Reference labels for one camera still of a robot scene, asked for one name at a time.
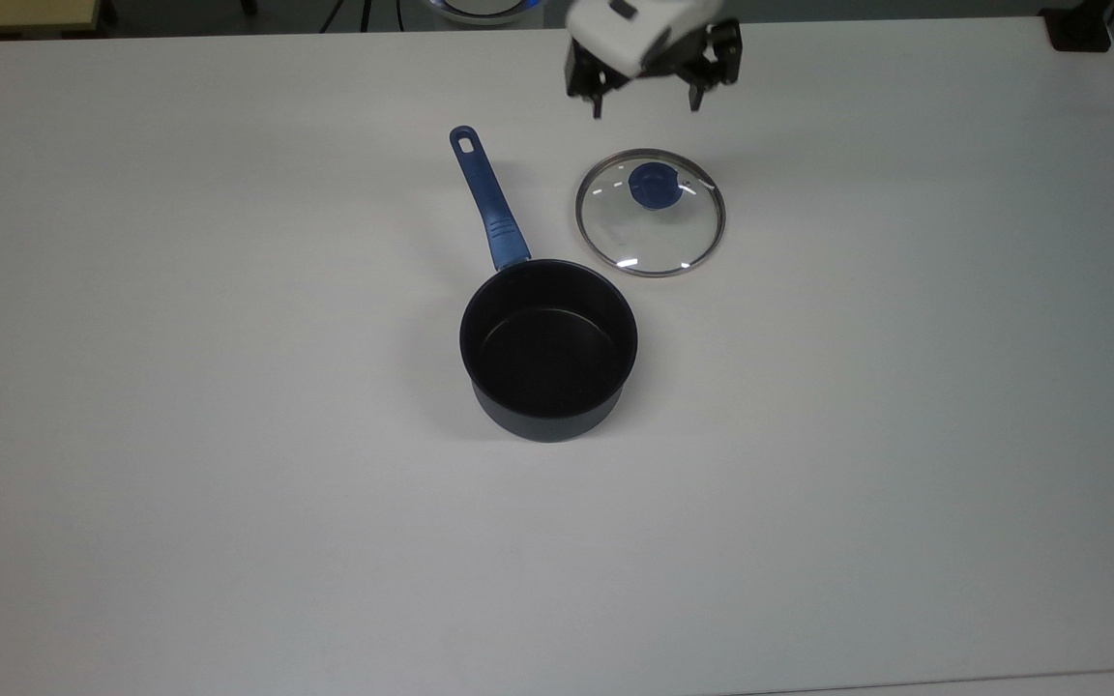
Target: blue handle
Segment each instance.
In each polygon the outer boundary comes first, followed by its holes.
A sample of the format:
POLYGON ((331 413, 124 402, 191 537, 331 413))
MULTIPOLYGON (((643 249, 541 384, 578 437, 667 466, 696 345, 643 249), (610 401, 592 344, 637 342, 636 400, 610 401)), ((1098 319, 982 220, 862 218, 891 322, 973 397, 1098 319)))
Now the blue handle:
POLYGON ((467 185, 472 189, 472 198, 476 198, 476 207, 483 217, 483 232, 487 233, 487 247, 492 253, 492 265, 496 269, 501 269, 519 261, 530 259, 531 252, 527 249, 522 233, 518 232, 518 224, 515 224, 514 216, 509 213, 509 204, 505 202, 501 185, 496 182, 492 165, 488 161, 488 155, 483 154, 483 146, 480 145, 476 130, 469 125, 460 125, 450 131, 450 145, 455 146, 459 166, 463 167, 467 185), (468 143, 470 153, 465 153, 463 145, 468 143))

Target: white table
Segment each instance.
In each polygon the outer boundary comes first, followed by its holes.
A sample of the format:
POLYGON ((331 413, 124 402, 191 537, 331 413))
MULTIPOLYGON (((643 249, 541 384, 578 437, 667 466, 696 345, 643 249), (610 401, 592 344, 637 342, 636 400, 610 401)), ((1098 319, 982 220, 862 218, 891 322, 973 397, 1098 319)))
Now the white table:
POLYGON ((805 693, 810 696, 1114 696, 1114 673, 990 678, 805 693))
POLYGON ((1114 670, 1114 53, 745 42, 600 122, 560 32, 0 45, 0 696, 1114 670), (538 256, 615 150, 724 190, 583 439, 472 399, 460 122, 538 256))

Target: pot lid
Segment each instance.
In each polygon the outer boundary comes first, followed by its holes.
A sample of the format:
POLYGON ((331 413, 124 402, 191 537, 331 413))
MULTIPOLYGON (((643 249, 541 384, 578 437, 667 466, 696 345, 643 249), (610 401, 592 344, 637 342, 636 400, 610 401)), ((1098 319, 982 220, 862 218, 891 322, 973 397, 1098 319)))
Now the pot lid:
POLYGON ((688 272, 724 234, 724 198, 698 165, 666 150, 625 150, 583 178, 575 219, 592 249, 623 272, 688 272))

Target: floor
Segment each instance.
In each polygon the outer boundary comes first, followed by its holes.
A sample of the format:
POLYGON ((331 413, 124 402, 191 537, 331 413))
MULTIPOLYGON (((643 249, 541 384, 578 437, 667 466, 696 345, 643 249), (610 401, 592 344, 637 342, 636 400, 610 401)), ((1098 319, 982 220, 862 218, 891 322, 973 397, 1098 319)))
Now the floor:
MULTIPOLYGON (((524 26, 565 26, 571 0, 548 0, 524 26)), ((118 22, 109 36, 434 31, 451 23, 430 11, 429 0, 257 0, 247 17, 238 0, 114 0, 118 22)), ((725 0, 725 17, 746 22, 827 21, 871 18, 1034 17, 1044 6, 1069 0, 725 0)), ((1114 23, 1111 27, 1114 35, 1114 23)))

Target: cable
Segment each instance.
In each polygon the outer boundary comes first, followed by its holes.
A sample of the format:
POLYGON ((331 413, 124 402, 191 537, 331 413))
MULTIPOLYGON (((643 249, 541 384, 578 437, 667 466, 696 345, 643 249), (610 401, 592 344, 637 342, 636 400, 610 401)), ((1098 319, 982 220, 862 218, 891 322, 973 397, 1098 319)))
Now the cable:
MULTIPOLYGON (((333 18, 338 17, 338 10, 341 9, 341 4, 343 3, 343 1, 344 0, 338 0, 336 3, 334 3, 333 9, 329 11, 329 17, 326 18, 326 22, 321 27, 321 33, 324 33, 325 31, 329 30, 329 26, 333 23, 333 18)), ((371 13, 371 10, 372 10, 372 0, 363 0, 363 14, 360 14, 359 17, 360 33, 368 31, 368 14, 371 13)))
POLYGON ((336 3, 333 4, 332 11, 329 12, 329 17, 326 18, 326 22, 321 27, 321 32, 319 32, 319 33, 324 33, 328 30, 329 26, 333 22, 334 14, 336 14, 338 10, 340 10, 340 9, 341 9, 341 0, 338 0, 336 3))

